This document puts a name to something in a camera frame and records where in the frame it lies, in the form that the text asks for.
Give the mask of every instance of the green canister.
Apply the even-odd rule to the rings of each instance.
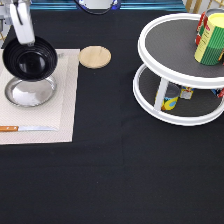
[[[195,52],[195,59],[204,65],[219,63],[224,48],[224,14],[215,13],[208,17],[207,25]]]

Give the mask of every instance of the cork coaster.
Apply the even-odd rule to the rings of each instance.
[[[84,48],[79,54],[80,63],[87,68],[102,68],[111,60],[111,53],[101,46]]]

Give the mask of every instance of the can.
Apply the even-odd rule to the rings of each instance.
[[[195,90],[194,88],[187,87],[187,86],[182,86],[181,93],[180,93],[180,98],[190,100],[192,95],[193,95],[194,90]]]
[[[195,59],[204,65],[215,65],[224,48],[224,13],[209,16]]]
[[[172,110],[180,96],[180,87],[174,83],[169,83],[163,100],[161,110]]]
[[[200,40],[201,40],[201,37],[202,37],[202,34],[204,32],[204,29],[207,25],[207,22],[208,22],[208,17],[211,16],[212,14],[215,14],[215,13],[224,13],[224,9],[208,9],[207,11],[203,12],[202,15],[201,15],[201,18],[200,18],[200,21],[198,23],[198,27],[197,27],[197,37],[195,39],[195,43],[198,45]]]

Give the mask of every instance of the white shelf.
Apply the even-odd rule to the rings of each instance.
[[[143,95],[141,94],[141,92],[139,90],[139,79],[140,79],[141,74],[144,71],[144,69],[147,69],[146,65],[144,65],[144,64],[138,69],[138,71],[135,75],[134,81],[133,81],[133,91],[134,91],[135,98],[138,101],[138,103],[141,105],[141,107],[145,111],[147,111],[149,114],[151,114],[152,116],[154,116],[162,121],[171,123],[171,124],[183,125],[183,126],[195,126],[195,125],[205,124],[205,123],[208,123],[208,122],[216,119],[224,111],[224,100],[223,99],[221,100],[221,103],[217,109],[215,109],[213,112],[211,112],[209,114],[206,114],[204,116],[199,116],[199,117],[180,117],[180,116],[168,114],[163,111],[156,110],[154,108],[154,105],[151,105],[149,102],[147,102],[147,100],[143,97]]]
[[[152,116],[162,121],[165,121],[171,124],[183,125],[183,126],[201,125],[216,119],[224,111],[223,98],[219,99],[220,101],[217,101],[217,99],[214,98],[214,100],[216,100],[216,104],[214,104],[212,107],[212,110],[209,111],[208,114],[205,114],[205,115],[201,115],[201,111],[200,111],[200,115],[197,114],[198,116],[195,116],[195,117],[179,116],[179,114],[183,115],[183,113],[174,115],[175,113],[161,111],[162,102],[164,100],[166,88],[169,81],[179,85],[194,87],[197,89],[214,89],[214,88],[222,88],[224,86],[224,74],[223,74],[224,69],[222,67],[217,66],[215,69],[217,69],[218,72],[216,72],[214,67],[205,67],[205,65],[201,65],[198,62],[196,63],[196,60],[194,59],[194,52],[196,51],[196,46],[192,45],[193,43],[191,41],[194,41],[194,39],[196,38],[196,35],[197,35],[196,21],[198,21],[199,19],[200,19],[200,15],[188,14],[188,13],[172,14],[172,15],[160,17],[158,19],[153,20],[152,22],[150,22],[148,25],[144,27],[138,41],[138,52],[144,64],[138,69],[133,81],[133,91],[134,91],[135,98],[138,101],[138,103],[141,105],[141,107],[145,111],[147,111],[149,114],[151,114]],[[185,27],[183,27],[185,24],[188,24],[191,29],[190,30],[186,29],[185,31],[184,29]],[[167,36],[169,36],[168,42],[172,43],[170,45],[168,45],[166,42]],[[166,61],[167,58],[164,56],[164,54],[166,54],[166,56],[169,57],[168,58],[169,63]],[[188,62],[187,66],[185,66],[185,64],[182,64],[182,63],[185,63],[185,61],[183,62],[183,59],[186,59],[186,61]],[[160,84],[158,82],[159,89],[158,89],[158,94],[156,97],[156,102],[154,102],[155,96],[150,95],[151,103],[149,103],[143,97],[143,95],[141,94],[141,91],[139,90],[139,79],[141,77],[142,72],[145,69],[150,69],[154,74],[161,77]],[[148,85],[148,88],[152,87],[152,83],[148,83],[147,85]]]
[[[204,78],[204,77],[196,77],[196,76],[189,75],[187,74],[187,71],[186,71],[186,74],[174,71],[168,68],[167,66],[164,66],[160,62],[156,61],[153,58],[153,56],[150,55],[150,52],[148,52],[146,48],[145,39],[147,34],[159,24],[166,23],[168,21],[175,21],[175,20],[199,20],[199,19],[200,19],[200,15],[197,15],[197,14],[180,13],[180,14],[162,16],[158,19],[153,20],[148,25],[146,25],[141,32],[141,35],[138,41],[138,52],[142,61],[150,70],[152,70],[155,74],[159,75],[160,77],[170,82],[177,83],[184,86],[195,87],[199,89],[222,88],[224,86],[224,77]]]

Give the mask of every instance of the metal plate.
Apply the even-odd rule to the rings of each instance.
[[[13,78],[5,87],[5,96],[16,106],[34,107],[50,100],[56,88],[57,84],[52,76],[38,82]]]

